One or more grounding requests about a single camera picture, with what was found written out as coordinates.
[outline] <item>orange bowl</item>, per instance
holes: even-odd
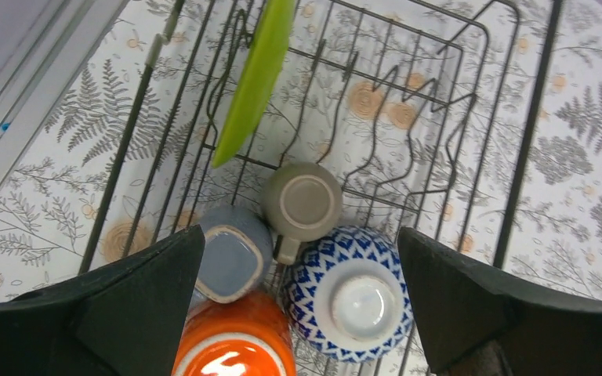
[[[173,376],[296,376],[289,326],[275,301],[253,291],[190,313]]]

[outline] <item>bowl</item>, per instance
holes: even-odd
[[[292,327],[338,361],[378,359],[412,325],[396,248],[372,229],[341,226],[309,244],[288,268],[283,288]]]
[[[287,319],[269,295],[192,309],[181,334],[173,376],[296,376]]]

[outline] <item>plate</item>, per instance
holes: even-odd
[[[213,157],[213,168],[229,161],[255,131],[289,47],[294,0],[269,0],[259,25]]]

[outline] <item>gray mug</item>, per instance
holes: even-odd
[[[198,223],[205,247],[194,301],[204,295],[218,303],[233,302],[262,283],[274,253],[262,219],[245,208],[222,206],[207,211]]]
[[[267,181],[262,206],[269,224],[280,234],[276,259],[291,265],[302,242],[323,237],[338,223],[343,192],[331,172],[319,164],[288,164]]]

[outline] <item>white rim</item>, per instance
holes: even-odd
[[[252,336],[246,333],[238,333],[238,332],[230,332],[230,333],[222,333],[218,335],[214,335],[212,337],[206,338],[204,341],[199,342],[191,351],[189,351],[185,356],[183,356],[182,360],[179,362],[179,366],[176,368],[176,372],[174,372],[173,376],[183,376],[183,373],[186,371],[188,366],[190,366],[190,362],[202,351],[207,349],[211,345],[215,345],[218,342],[222,341],[230,341],[230,340],[242,340],[246,342],[251,342],[253,345],[259,346],[264,349],[271,359],[274,360],[276,367],[278,368],[278,373],[281,376],[287,376],[285,372],[285,367],[282,364],[282,359],[275,352],[271,346],[269,346],[266,342],[261,339]]]
[[[310,225],[307,225],[305,223],[299,223],[296,220],[294,220],[290,216],[290,214],[287,212],[287,208],[285,207],[285,197],[287,196],[290,187],[294,186],[294,184],[296,184],[296,182],[298,182],[299,180],[302,180],[302,179],[311,179],[311,180],[314,180],[314,181],[320,183],[324,187],[324,189],[326,190],[327,195],[328,195],[328,208],[327,208],[327,211],[324,213],[324,216],[322,216],[322,218],[319,221],[317,221],[313,224],[310,224]],[[315,175],[301,175],[301,176],[296,176],[293,179],[290,179],[287,182],[287,184],[285,184],[285,186],[282,189],[280,199],[278,200],[278,204],[280,205],[281,214],[283,217],[285,217],[285,220],[287,222],[289,222],[291,225],[293,225],[299,229],[310,230],[310,229],[316,229],[318,227],[321,227],[326,223],[327,219],[331,216],[331,213],[333,212],[333,208],[335,207],[335,197],[333,197],[331,187],[329,187],[328,184],[324,180],[318,178]]]
[[[207,298],[213,300],[214,302],[231,303],[231,302],[239,299],[243,294],[245,294],[247,291],[249,291],[250,288],[252,287],[252,285],[255,283],[255,281],[259,278],[259,276],[262,275],[262,270],[264,269],[264,260],[262,258],[262,252],[255,245],[255,243],[253,243],[252,240],[250,240],[247,236],[245,236],[244,233],[242,233],[239,229],[237,229],[234,226],[224,225],[224,226],[212,227],[205,234],[205,239],[206,239],[207,243],[209,242],[209,239],[214,237],[217,233],[222,233],[222,232],[233,233],[236,237],[239,238],[240,241],[242,241],[246,246],[248,246],[248,248],[253,250],[253,253],[255,254],[255,259],[257,260],[257,266],[255,267],[255,272],[248,278],[248,280],[245,282],[244,286],[242,288],[240,288],[239,290],[237,290],[236,292],[234,292],[232,295],[222,296],[222,295],[216,294],[204,282],[202,282],[199,279],[199,277],[195,281],[195,287],[202,294],[204,294]]]

